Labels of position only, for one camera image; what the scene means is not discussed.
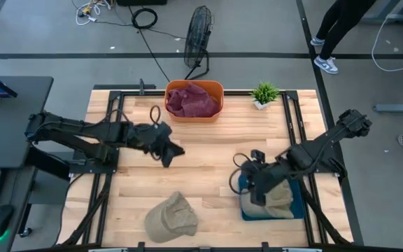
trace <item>fan grille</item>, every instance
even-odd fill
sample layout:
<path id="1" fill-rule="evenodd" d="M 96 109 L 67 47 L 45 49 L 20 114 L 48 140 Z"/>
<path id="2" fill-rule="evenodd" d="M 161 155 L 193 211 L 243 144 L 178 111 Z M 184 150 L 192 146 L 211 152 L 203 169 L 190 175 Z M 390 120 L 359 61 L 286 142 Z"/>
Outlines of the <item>fan grille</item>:
<path id="1" fill-rule="evenodd" d="M 211 35 L 212 16 L 206 6 L 195 9 L 189 24 L 185 44 L 185 64 L 196 67 L 200 64 Z"/>

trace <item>black pants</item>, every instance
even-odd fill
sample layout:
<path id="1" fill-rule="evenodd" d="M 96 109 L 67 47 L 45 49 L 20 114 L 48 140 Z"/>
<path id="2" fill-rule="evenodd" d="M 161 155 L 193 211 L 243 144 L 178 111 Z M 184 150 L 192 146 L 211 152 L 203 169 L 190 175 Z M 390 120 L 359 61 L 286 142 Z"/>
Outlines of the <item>black pants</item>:
<path id="1" fill-rule="evenodd" d="M 320 58 L 327 60 L 342 38 L 363 18 L 376 0 L 336 0 L 326 12 L 316 37 L 325 39 Z"/>

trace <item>black fan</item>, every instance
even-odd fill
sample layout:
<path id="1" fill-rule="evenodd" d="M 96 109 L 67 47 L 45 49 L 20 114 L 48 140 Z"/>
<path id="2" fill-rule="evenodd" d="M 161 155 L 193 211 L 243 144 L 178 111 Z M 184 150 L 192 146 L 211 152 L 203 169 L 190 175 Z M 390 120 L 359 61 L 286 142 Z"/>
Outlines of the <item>black fan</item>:
<path id="1" fill-rule="evenodd" d="M 209 54 L 206 50 L 209 36 L 212 30 L 211 11 L 206 6 L 200 6 L 195 9 L 189 24 L 188 35 L 185 45 L 185 64 L 192 68 L 185 80 L 194 80 L 209 72 Z M 200 67 L 203 57 L 206 56 L 206 71 L 193 78 L 189 78 L 192 72 Z"/>

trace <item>red cloth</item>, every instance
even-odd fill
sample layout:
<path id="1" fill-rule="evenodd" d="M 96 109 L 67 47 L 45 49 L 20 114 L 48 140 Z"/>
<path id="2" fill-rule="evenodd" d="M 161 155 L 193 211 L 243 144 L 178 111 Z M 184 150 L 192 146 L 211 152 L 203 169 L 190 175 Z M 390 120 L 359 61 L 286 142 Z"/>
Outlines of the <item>red cloth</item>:
<path id="1" fill-rule="evenodd" d="M 167 99 L 166 109 L 178 117 L 207 118 L 220 110 L 218 103 L 208 92 L 194 83 L 169 90 Z"/>

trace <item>black desk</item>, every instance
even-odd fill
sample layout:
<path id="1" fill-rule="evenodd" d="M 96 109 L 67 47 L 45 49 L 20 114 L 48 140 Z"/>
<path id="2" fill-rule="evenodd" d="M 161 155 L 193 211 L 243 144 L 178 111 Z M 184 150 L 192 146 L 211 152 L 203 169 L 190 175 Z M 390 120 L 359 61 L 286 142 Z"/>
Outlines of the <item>black desk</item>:
<path id="1" fill-rule="evenodd" d="M 10 251 L 22 221 L 23 213 L 37 168 L 23 167 L 29 145 L 23 132 L 31 113 L 43 110 L 53 82 L 52 77 L 0 77 L 18 93 L 17 98 L 0 100 L 0 168 L 4 169 L 0 205 L 11 204 L 14 213 L 8 231 L 0 240 L 0 251 Z"/>

